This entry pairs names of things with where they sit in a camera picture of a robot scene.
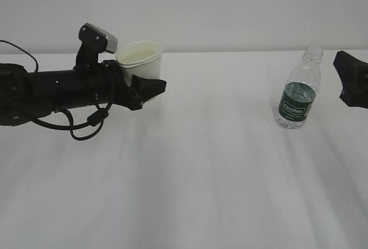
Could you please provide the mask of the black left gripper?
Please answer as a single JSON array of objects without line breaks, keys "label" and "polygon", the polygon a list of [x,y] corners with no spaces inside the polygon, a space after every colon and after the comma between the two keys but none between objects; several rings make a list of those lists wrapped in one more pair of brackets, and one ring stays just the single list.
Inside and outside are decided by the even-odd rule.
[{"label": "black left gripper", "polygon": [[129,110],[141,110],[143,105],[161,95],[166,90],[167,82],[161,79],[146,79],[132,75],[131,84],[124,78],[121,67],[115,60],[104,60],[101,65],[108,72],[108,80],[112,81],[114,96],[112,103]]}]

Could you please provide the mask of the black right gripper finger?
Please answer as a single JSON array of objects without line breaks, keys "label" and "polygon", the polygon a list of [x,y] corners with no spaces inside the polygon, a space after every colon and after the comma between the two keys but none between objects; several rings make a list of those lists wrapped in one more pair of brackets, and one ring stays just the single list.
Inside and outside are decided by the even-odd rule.
[{"label": "black right gripper finger", "polygon": [[333,66],[342,83],[340,99],[349,107],[367,107],[367,62],[338,51]]}]

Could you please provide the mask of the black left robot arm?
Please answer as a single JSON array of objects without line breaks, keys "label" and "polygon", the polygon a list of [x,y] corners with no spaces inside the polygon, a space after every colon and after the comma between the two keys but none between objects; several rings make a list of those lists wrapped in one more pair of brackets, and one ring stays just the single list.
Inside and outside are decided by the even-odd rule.
[{"label": "black left robot arm", "polygon": [[140,110],[143,104],[165,92],[166,81],[137,75],[127,84],[114,60],[72,70],[27,72],[23,66],[1,64],[1,125],[19,126],[28,122],[49,128],[43,117],[63,109],[105,104],[106,109],[90,115],[81,129],[104,120],[112,105]]}]

